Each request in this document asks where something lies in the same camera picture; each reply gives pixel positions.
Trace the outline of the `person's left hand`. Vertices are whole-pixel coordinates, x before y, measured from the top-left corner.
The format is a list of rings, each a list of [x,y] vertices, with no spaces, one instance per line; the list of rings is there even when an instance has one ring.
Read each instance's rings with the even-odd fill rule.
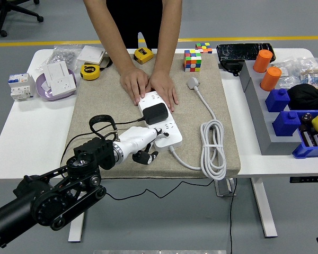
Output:
[[[175,84],[168,72],[154,70],[146,85],[146,92],[155,90],[166,103],[171,112],[175,111],[175,106],[179,100],[175,89]]]

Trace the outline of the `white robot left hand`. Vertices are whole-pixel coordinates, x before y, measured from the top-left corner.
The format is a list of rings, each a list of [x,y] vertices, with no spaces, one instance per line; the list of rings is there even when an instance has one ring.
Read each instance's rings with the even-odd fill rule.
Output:
[[[129,155],[132,155],[133,161],[149,165],[158,156],[157,151],[151,154],[148,152],[159,135],[169,136],[161,128],[132,126],[119,137],[119,141],[113,142],[115,164],[123,163]]]

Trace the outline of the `person's right hand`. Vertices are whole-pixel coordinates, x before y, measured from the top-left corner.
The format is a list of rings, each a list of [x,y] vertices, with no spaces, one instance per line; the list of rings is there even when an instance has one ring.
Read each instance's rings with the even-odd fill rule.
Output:
[[[120,83],[134,105],[138,105],[140,99],[151,91],[148,74],[136,67],[123,70],[120,73]]]

